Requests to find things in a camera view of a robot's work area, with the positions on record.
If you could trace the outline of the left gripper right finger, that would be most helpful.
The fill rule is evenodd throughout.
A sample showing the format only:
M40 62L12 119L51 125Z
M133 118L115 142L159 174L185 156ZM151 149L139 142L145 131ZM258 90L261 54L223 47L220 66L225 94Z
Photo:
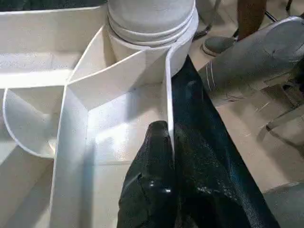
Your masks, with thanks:
M227 172L198 133L175 133L181 209L199 228L248 228Z

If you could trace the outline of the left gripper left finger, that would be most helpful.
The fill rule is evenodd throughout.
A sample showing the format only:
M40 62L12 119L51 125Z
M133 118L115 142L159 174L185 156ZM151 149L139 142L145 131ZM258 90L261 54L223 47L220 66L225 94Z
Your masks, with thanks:
M173 150L166 121L152 122L119 198L119 228L172 228L177 213Z

